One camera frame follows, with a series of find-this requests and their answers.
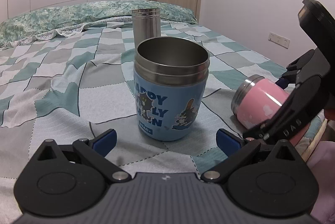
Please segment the white wall socket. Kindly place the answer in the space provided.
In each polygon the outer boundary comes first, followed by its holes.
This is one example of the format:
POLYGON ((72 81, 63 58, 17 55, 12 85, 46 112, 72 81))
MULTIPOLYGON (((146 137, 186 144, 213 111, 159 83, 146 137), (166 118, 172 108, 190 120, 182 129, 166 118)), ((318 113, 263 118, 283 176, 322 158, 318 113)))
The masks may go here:
POLYGON ((279 36, 279 35, 277 35, 275 33, 272 33, 272 32, 269 33, 268 40, 275 43, 275 44, 278 44, 278 45, 280 45, 280 46, 282 46, 286 49, 288 49, 289 45, 290 45, 290 39, 279 36))

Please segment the blue cartoon steel cup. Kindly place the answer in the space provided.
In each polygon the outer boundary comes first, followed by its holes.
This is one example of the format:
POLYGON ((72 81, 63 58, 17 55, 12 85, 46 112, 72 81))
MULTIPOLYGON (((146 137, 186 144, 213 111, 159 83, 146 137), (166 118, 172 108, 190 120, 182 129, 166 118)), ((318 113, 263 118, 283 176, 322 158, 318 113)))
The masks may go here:
POLYGON ((139 128, 159 141, 188 135, 209 75, 210 55, 190 40, 155 37, 135 53, 133 79, 139 128))

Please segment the plain stainless steel cup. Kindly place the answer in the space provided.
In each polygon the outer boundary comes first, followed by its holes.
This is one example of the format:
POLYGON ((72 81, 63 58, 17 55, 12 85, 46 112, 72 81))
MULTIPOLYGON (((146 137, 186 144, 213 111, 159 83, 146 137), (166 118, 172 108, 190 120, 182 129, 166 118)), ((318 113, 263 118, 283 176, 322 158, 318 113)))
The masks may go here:
POLYGON ((144 40, 161 36, 159 8, 132 10, 132 25, 135 48, 144 40))

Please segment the pink steel cup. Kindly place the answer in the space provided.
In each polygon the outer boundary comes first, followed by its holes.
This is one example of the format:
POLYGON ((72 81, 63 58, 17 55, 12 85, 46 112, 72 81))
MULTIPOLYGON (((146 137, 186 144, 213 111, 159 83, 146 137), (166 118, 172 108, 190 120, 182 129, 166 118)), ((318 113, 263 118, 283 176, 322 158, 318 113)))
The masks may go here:
MULTIPOLYGON (((255 74, 239 86, 233 96, 231 109, 247 131, 272 118, 288 97, 289 93, 275 82, 255 74)), ((309 126, 306 125, 297 135, 289 139, 290 143, 296 146, 308 128, 309 126)))

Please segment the checkered green bed sheet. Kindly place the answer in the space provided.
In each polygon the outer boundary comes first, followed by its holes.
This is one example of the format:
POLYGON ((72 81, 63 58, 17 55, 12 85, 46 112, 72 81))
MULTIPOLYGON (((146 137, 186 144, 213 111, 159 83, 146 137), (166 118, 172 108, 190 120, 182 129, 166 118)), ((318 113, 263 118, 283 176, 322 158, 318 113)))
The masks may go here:
POLYGON ((1 50, 1 223, 21 215, 13 187, 45 139, 71 144, 115 129, 117 145, 108 160, 128 173, 200 174, 225 159, 216 146, 218 129, 243 132, 231 111, 242 81, 254 74, 276 81, 285 72, 203 26, 162 21, 161 34, 197 42, 210 54, 198 116, 191 133, 174 142, 156 141, 137 125, 129 17, 1 50))

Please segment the green floral quilt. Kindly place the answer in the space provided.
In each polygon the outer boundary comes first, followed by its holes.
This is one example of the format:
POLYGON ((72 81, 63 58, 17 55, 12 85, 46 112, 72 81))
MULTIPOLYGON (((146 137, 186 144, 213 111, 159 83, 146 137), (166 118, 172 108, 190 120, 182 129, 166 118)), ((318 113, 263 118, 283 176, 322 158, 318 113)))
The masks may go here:
POLYGON ((167 21, 198 23, 192 10, 156 1, 98 1, 46 7, 1 23, 1 48, 28 45, 57 35, 69 37, 88 27, 100 27, 108 22, 129 22, 132 11, 140 9, 159 9, 161 18, 167 21))

